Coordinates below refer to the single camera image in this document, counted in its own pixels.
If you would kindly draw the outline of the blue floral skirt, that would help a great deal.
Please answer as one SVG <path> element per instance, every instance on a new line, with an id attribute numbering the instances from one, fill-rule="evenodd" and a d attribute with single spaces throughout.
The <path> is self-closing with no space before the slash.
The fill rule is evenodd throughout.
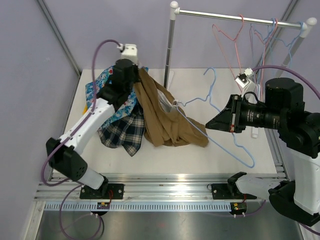
<path id="1" fill-rule="evenodd" d="M 113 74 L 113 66 L 110 66 L 102 71 L 102 73 L 95 79 L 97 91 L 99 91 L 105 85 L 105 83 L 111 83 L 111 80 L 109 79 L 109 77 L 112 74 Z M 91 106 L 93 102 L 93 95 L 94 95 L 93 82 L 89 82 L 85 85 L 86 110 L 84 112 L 86 112 L 88 108 Z M 114 123 L 115 121 L 129 116 L 132 113 L 137 102 L 138 102 L 137 95 L 135 93 L 135 90 L 132 89 L 126 102 L 115 112 L 115 114 L 112 117 L 107 119 L 101 125 L 99 130 L 107 128 L 110 124 Z"/>

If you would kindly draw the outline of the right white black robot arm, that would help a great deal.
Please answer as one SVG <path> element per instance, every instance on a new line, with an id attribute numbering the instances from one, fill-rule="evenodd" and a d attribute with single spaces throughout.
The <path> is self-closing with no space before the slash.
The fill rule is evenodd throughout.
<path id="1" fill-rule="evenodd" d="M 232 94 L 207 129 L 239 134 L 246 127 L 276 130 L 292 152 L 293 181 L 268 181 L 239 172 L 227 180 L 232 198 L 251 195 L 268 200 L 281 215 L 304 226 L 320 220 L 320 115 L 305 111 L 304 88 L 291 78 L 265 83 L 265 100 L 251 103 Z"/>

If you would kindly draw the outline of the pink wire hanger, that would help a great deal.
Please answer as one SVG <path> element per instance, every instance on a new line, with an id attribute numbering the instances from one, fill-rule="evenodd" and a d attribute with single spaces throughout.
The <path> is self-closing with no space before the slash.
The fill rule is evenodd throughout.
<path id="1" fill-rule="evenodd" d="M 271 41 L 273 35 L 275 34 L 277 28 L 278 28 L 278 19 L 272 18 L 272 26 L 271 29 L 269 29 L 269 25 L 267 26 L 267 35 L 266 37 L 263 37 L 263 35 L 254 29 L 254 34 L 258 37 L 260 42 L 263 44 L 263 51 L 261 54 L 261 58 L 258 62 L 258 66 L 264 66 L 265 65 L 265 59 L 266 59 L 266 52 L 268 48 L 268 44 Z M 263 98 L 263 80 L 264 80 L 264 70 L 261 69 L 257 71 L 257 77 L 256 77 L 256 85 L 257 85 L 257 96 L 258 99 L 261 101 Z"/>
<path id="2" fill-rule="evenodd" d="M 244 21 L 244 16 L 242 14 L 239 14 L 238 15 L 240 18 L 241 18 L 241 27 L 240 29 L 238 30 L 237 34 L 235 35 L 234 38 L 230 37 L 228 34 L 226 34 L 224 31 L 222 31 L 216 24 L 213 24 L 212 27 L 211 27 L 211 30 L 212 30 L 212 33 L 214 35 L 214 38 L 219 46 L 219 49 L 223 55 L 223 58 L 225 60 L 225 62 L 227 63 L 227 66 L 233 76 L 234 79 L 236 79 L 236 75 L 235 73 L 233 72 L 232 70 L 232 66 L 231 66 L 231 63 L 229 62 L 228 58 L 227 58 L 227 55 L 224 51 L 224 48 L 221 44 L 221 41 L 220 41 L 220 38 L 218 36 L 218 33 L 221 33 L 223 34 L 227 39 L 229 39 L 230 41 L 232 41 L 234 43 L 234 50 L 235 50 L 235 55 L 236 55 L 236 60 L 237 60 L 237 63 L 238 63 L 238 69 L 239 69 L 239 73 L 241 74 L 242 73 L 242 66 L 241 66 L 241 61 L 240 61 L 240 58 L 239 58 L 239 52 L 238 52 L 238 46 L 237 46 L 237 40 L 239 38 L 239 35 L 240 33 L 242 32 L 242 29 L 245 25 L 245 21 Z"/>

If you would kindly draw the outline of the navy white plaid skirt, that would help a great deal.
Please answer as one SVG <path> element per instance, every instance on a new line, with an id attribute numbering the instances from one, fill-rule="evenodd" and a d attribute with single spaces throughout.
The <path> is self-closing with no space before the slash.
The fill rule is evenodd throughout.
<path id="1" fill-rule="evenodd" d="M 125 116 L 97 131 L 101 143 L 111 149 L 123 147 L 133 157 L 141 148 L 145 132 L 143 115 Z"/>

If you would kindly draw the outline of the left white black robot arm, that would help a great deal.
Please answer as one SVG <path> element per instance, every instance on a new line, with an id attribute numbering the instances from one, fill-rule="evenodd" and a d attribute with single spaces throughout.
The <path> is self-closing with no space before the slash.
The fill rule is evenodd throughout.
<path id="1" fill-rule="evenodd" d="M 138 82 L 138 66 L 129 59 L 119 59 L 107 82 L 97 93 L 87 112 L 59 139 L 46 142 L 48 164 L 68 179 L 87 187 L 96 198 L 107 196 L 108 179 L 91 169 L 81 154 L 94 133 L 128 100 Z"/>

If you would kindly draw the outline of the tan pleated skirt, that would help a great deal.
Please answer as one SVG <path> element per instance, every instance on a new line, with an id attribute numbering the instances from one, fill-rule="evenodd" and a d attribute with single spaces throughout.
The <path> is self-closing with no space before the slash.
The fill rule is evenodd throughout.
<path id="1" fill-rule="evenodd" d="M 143 109 L 145 138 L 155 147 L 180 147 L 209 144 L 203 124 L 187 117 L 180 107 L 173 106 L 174 96 L 156 82 L 148 72 L 138 70 L 140 81 L 133 85 L 137 100 Z"/>

